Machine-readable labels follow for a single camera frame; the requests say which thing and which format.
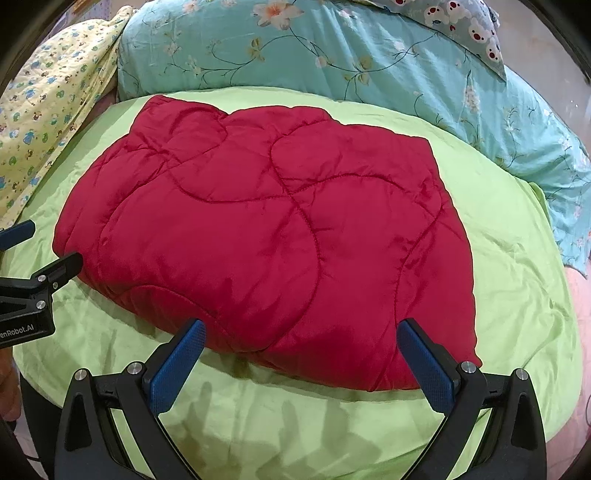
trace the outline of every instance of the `metal bolt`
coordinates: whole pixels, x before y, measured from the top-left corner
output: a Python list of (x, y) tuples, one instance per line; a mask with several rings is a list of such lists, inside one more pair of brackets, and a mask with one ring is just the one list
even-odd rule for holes
[(84, 370), (83, 368), (80, 368), (75, 374), (74, 374), (74, 378), (78, 381), (80, 380), (84, 380), (87, 376), (86, 370)]
[(127, 366), (127, 372), (132, 375), (137, 375), (142, 371), (143, 365), (139, 362), (134, 362)]
[(515, 370), (515, 375), (517, 375), (517, 378), (519, 378), (520, 380), (527, 380), (530, 377), (528, 372), (526, 372), (522, 368), (518, 368), (517, 370)]
[(467, 374), (472, 374), (476, 371), (476, 365), (472, 362), (462, 362), (462, 370)]

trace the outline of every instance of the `person's hand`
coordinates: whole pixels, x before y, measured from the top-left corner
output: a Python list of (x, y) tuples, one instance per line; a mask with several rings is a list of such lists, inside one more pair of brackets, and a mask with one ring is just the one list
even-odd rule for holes
[(21, 416), (21, 390), (12, 364), (12, 348), (0, 350), (0, 417), (6, 421)]

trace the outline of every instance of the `red quilt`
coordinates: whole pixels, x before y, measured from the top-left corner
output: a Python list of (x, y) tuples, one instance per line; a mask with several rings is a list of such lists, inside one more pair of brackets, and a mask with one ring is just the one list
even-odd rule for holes
[(406, 317), (481, 365), (470, 245), (429, 143), (318, 108), (153, 97), (72, 190), (53, 249), (157, 327), (198, 317), (209, 348), (310, 381), (416, 388)]

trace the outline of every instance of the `light green fabric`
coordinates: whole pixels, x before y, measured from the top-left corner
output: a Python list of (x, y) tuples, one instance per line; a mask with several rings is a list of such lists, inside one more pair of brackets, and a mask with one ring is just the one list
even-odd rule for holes
[[(552, 231), (529, 184), (443, 130), (375, 106), (254, 87), (171, 96), (226, 112), (258, 105), (318, 106), (343, 123), (428, 138), (472, 247), (483, 370), (508, 374), (525, 367), (537, 389), (547, 437), (566, 422), (582, 377), (577, 324)], [(37, 224), (35, 238), (6, 253), (2, 275), (28, 277), (54, 258), (53, 229), (69, 191), (91, 162), (127, 133), (146, 101), (111, 107), (68, 147), (24, 212)], [(78, 368), (95, 375), (121, 371), (168, 339), (79, 281), (54, 298), (57, 333), (15, 348), (15, 358), (26, 379), (57, 404)], [(369, 394), (321, 387), (205, 351), (176, 406), (162, 419), (206, 479), (357, 480), (399, 478), (441, 417), (419, 391)], [(455, 474), (467, 468), (485, 421), (479, 421)], [(132, 445), (122, 429), (125, 443)], [(138, 462), (136, 450), (132, 458)]]

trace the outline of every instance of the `yellow cartoon print blanket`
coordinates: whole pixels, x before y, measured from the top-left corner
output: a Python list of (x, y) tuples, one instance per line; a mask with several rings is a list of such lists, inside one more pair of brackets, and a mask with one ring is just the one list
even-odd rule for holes
[(12, 226), (117, 71), (134, 10), (88, 20), (40, 45), (0, 98), (0, 228)]

